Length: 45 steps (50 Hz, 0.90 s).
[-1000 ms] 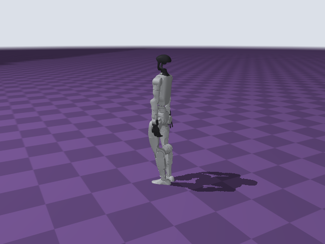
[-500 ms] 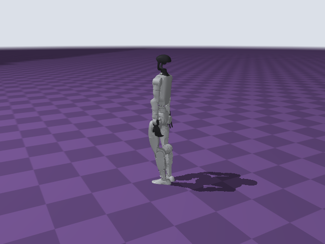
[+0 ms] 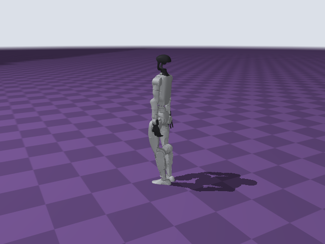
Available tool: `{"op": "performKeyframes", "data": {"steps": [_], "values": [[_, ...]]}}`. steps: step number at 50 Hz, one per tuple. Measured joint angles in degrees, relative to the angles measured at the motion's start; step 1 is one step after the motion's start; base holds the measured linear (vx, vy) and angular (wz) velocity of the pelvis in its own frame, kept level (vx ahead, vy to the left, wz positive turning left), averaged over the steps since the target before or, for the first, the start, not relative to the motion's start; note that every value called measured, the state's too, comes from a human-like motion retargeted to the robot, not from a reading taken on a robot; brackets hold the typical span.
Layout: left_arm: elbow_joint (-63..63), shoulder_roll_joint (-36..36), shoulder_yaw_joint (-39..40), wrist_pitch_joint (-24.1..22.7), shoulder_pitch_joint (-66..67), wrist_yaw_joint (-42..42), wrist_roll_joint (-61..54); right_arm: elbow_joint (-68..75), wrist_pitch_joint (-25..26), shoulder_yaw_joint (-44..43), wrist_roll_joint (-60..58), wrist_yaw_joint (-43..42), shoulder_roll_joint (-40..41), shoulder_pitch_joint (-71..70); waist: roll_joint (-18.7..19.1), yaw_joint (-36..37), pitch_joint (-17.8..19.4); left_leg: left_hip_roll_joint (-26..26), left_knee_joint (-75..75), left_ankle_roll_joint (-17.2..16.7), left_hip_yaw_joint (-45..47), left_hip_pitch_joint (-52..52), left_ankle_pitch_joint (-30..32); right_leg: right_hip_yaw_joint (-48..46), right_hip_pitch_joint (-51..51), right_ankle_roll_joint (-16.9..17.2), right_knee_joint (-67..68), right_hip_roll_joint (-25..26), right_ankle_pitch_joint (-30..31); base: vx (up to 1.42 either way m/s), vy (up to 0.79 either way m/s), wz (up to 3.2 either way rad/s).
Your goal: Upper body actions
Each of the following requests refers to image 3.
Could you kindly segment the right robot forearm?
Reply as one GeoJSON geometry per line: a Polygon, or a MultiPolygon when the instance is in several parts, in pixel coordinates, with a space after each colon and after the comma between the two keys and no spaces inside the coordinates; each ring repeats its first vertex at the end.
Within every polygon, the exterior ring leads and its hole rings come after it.
{"type": "Polygon", "coordinates": [[[165,105],[166,111],[169,112],[169,115],[170,115],[170,110],[171,110],[170,105],[171,105],[171,97],[170,97],[169,103],[167,105],[165,105]]]}

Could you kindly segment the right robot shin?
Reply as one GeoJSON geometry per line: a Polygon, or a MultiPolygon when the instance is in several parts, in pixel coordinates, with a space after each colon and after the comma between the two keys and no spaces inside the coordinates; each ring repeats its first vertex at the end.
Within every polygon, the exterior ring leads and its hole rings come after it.
{"type": "MultiPolygon", "coordinates": [[[[171,145],[171,147],[172,147],[172,145],[171,145]]],[[[172,147],[172,150],[173,150],[173,147],[172,147]]],[[[171,151],[170,153],[166,153],[165,157],[166,157],[166,165],[167,165],[167,168],[166,168],[167,177],[170,177],[170,175],[172,175],[173,151],[171,151]]]]}

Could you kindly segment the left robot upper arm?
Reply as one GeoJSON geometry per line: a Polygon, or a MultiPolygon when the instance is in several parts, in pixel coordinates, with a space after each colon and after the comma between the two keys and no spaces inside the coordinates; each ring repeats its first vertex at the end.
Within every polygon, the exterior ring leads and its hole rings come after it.
{"type": "Polygon", "coordinates": [[[162,84],[162,78],[161,77],[155,77],[152,79],[152,86],[153,86],[153,96],[157,102],[159,103],[159,92],[160,92],[160,86],[162,84]]]}

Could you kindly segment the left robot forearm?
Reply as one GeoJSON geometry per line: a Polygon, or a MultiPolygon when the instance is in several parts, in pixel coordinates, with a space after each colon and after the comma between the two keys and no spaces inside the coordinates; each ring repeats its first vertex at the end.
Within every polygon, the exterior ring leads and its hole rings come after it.
{"type": "MultiPolygon", "coordinates": [[[[159,107],[157,106],[157,102],[155,99],[152,99],[150,101],[151,104],[151,109],[152,109],[152,123],[156,124],[156,120],[158,119],[158,109],[159,107]]],[[[158,121],[159,122],[159,121],[158,121]]]]}

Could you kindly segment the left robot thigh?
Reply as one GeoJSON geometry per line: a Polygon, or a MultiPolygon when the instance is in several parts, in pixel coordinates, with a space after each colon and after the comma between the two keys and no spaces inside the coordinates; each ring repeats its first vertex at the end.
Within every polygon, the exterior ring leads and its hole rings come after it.
{"type": "MultiPolygon", "coordinates": [[[[158,118],[158,120],[159,120],[158,127],[159,127],[159,129],[161,129],[162,128],[162,120],[161,120],[161,118],[158,118]]],[[[153,125],[152,125],[152,121],[150,121],[149,128],[148,128],[148,136],[149,136],[149,142],[150,142],[151,148],[152,148],[153,152],[155,153],[155,155],[158,151],[162,151],[164,153],[164,157],[165,157],[166,151],[163,148],[159,148],[159,137],[154,135],[154,132],[152,131],[152,129],[153,129],[153,125]]]]}

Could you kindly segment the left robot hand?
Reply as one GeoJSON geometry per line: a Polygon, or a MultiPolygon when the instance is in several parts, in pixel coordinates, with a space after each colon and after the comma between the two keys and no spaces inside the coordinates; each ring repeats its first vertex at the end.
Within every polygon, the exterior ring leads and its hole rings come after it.
{"type": "Polygon", "coordinates": [[[154,135],[157,137],[162,137],[163,135],[161,135],[160,129],[158,127],[158,125],[159,125],[158,119],[156,120],[156,125],[154,125],[154,124],[152,124],[152,125],[153,125],[152,131],[154,132],[154,135]]]}

